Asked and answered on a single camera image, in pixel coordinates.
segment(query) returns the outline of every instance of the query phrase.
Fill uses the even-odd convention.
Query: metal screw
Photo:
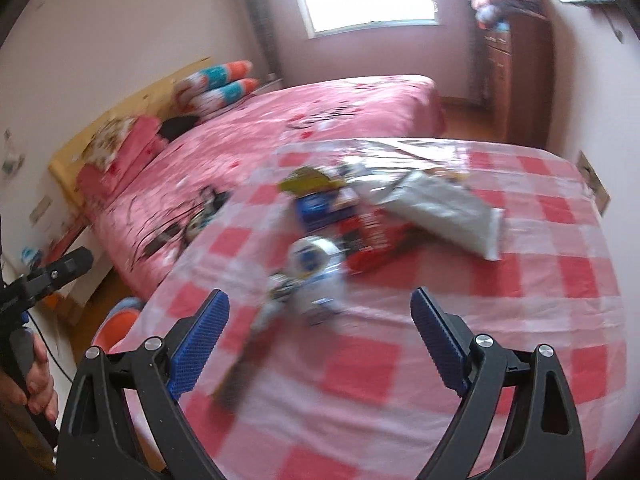
[[[84,356],[87,359],[95,359],[100,355],[100,347],[98,346],[89,346],[89,348],[84,353]]]
[[[554,354],[554,349],[549,345],[540,345],[538,352],[540,352],[544,357],[551,357]]]
[[[476,344],[482,348],[489,348],[494,344],[494,340],[490,335],[480,334],[476,336]]]
[[[145,348],[153,351],[158,350],[162,346],[162,339],[159,337],[150,337],[145,341]]]

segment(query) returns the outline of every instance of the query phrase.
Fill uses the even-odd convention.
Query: pillow
[[[234,61],[199,70],[174,85],[175,103],[184,110],[196,95],[242,79],[253,67],[251,61]]]
[[[167,146],[167,141],[156,135],[159,129],[158,118],[140,116],[107,171],[85,164],[76,177],[84,198],[102,205],[111,203]]]
[[[220,108],[229,106],[245,95],[250,94],[259,85],[260,82],[257,79],[241,79],[240,81],[229,83],[222,88],[196,95],[189,101],[186,110],[201,118],[211,115],[213,112],[220,110]]]
[[[215,112],[212,112],[212,113],[210,113],[208,115],[205,115],[205,116],[202,116],[202,117],[198,118],[198,122],[196,123],[196,125],[202,124],[202,123],[206,123],[207,121],[215,119],[216,117],[218,117],[218,116],[220,116],[222,114],[226,114],[227,112],[230,112],[231,110],[235,110],[236,108],[242,106],[247,100],[251,99],[251,97],[253,97],[254,95],[255,95],[255,93],[252,93],[252,94],[249,94],[249,95],[245,95],[242,99],[240,99],[239,101],[236,101],[233,104],[227,105],[224,108],[220,108],[220,110],[216,110]]]
[[[94,133],[91,142],[82,151],[82,160],[101,171],[107,171],[135,122],[135,117],[107,121]]]

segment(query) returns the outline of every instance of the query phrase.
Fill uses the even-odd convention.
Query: white package
[[[412,171],[381,196],[376,205],[492,262],[500,259],[503,209],[489,206],[446,179]]]

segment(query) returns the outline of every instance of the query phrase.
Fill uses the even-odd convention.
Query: black handle
[[[21,327],[14,330],[8,339],[0,338],[0,366],[4,373],[20,386],[29,396],[25,377],[33,365],[33,332],[29,328]],[[43,413],[33,415],[28,409],[31,420],[38,431],[45,438],[51,448],[58,445],[58,429]]]

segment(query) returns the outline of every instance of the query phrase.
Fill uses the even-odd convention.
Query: wooden dresser
[[[508,32],[481,31],[488,55],[487,104],[497,140],[544,148],[554,93],[551,22],[514,14],[508,23]]]

